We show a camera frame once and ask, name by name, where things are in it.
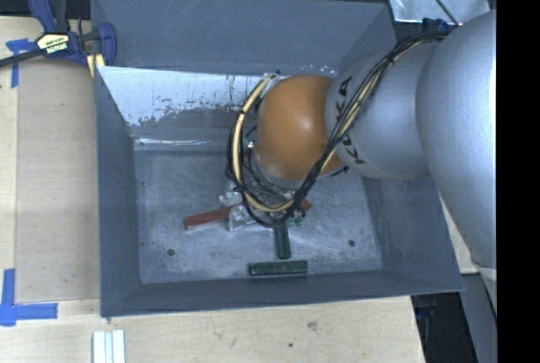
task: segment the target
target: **clamp handle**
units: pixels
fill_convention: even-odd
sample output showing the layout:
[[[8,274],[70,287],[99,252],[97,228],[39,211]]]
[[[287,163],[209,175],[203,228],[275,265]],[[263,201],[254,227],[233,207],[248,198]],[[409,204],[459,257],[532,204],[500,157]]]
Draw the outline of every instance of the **clamp handle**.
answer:
[[[32,16],[40,21],[44,33],[69,31],[67,0],[28,0]]]

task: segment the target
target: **metal tool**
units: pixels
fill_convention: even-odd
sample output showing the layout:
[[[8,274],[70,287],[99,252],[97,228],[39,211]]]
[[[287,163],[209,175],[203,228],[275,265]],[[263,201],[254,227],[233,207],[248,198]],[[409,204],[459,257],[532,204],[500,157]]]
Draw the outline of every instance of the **metal tool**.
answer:
[[[61,58],[85,68],[89,67],[90,54],[84,49],[84,43],[100,39],[101,56],[109,66],[116,57],[116,33],[112,24],[98,25],[96,31],[83,35],[80,31],[69,31],[66,20],[67,0],[28,0],[32,16],[40,21],[43,35],[35,40],[36,49],[0,60],[0,68],[38,57]]]

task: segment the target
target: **black object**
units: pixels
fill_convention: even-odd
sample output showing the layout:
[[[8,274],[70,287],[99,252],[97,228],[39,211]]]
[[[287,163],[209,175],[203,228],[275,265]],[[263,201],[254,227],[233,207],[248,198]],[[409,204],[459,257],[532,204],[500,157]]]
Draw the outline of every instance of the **black object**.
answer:
[[[273,234],[276,237],[276,250],[278,251],[279,259],[289,259],[291,257],[289,227],[286,223],[281,224],[273,229]]]
[[[250,263],[251,276],[268,276],[272,274],[306,274],[308,263],[306,260],[277,261],[275,263]]]

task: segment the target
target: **orange object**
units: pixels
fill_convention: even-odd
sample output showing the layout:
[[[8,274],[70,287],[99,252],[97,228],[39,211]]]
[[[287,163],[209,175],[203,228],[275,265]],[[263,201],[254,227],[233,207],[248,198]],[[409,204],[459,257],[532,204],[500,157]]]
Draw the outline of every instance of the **orange object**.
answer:
[[[301,74],[277,84],[259,107],[255,154],[270,176],[304,180],[327,146],[324,108],[332,79]],[[333,156],[321,175],[335,170]]]

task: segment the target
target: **wire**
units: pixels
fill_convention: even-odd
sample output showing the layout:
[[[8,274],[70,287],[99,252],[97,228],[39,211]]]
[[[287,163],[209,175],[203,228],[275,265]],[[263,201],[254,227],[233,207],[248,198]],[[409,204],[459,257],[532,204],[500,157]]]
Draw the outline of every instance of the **wire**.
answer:
[[[237,116],[235,125],[231,130],[229,136],[229,176],[238,187],[241,193],[244,207],[247,213],[259,224],[267,228],[277,228],[282,225],[288,218],[294,215],[294,212],[298,210],[301,202],[304,200],[307,193],[311,190],[316,182],[316,178],[324,169],[325,165],[332,159],[339,144],[346,139],[355,124],[364,115],[369,108],[371,101],[373,100],[374,93],[379,86],[379,83],[388,69],[407,51],[410,51],[416,46],[422,45],[431,41],[440,41],[446,37],[446,32],[437,32],[424,35],[416,35],[406,41],[398,43],[392,51],[390,51],[384,58],[382,58],[364,78],[360,86],[354,91],[347,104],[343,107],[341,114],[338,116],[336,125],[334,126],[332,133],[330,134],[327,142],[327,146],[321,156],[321,158],[313,165],[307,177],[304,179],[300,187],[294,191],[291,199],[282,200],[278,205],[266,205],[259,197],[250,192],[243,180],[242,168],[243,163],[240,162],[240,158],[243,157],[242,145],[241,145],[241,128],[246,117],[246,113],[251,109],[254,103],[262,98],[263,92],[267,87],[267,84],[271,79],[277,75],[269,74],[264,78],[250,93],[246,100],[246,103],[242,107],[241,112]],[[258,180],[258,176],[255,173],[251,173],[255,180],[262,184],[265,191],[273,185],[270,181],[266,180],[261,182]],[[263,213],[266,213],[270,218],[270,222],[266,222],[260,219],[253,209],[257,209]]]

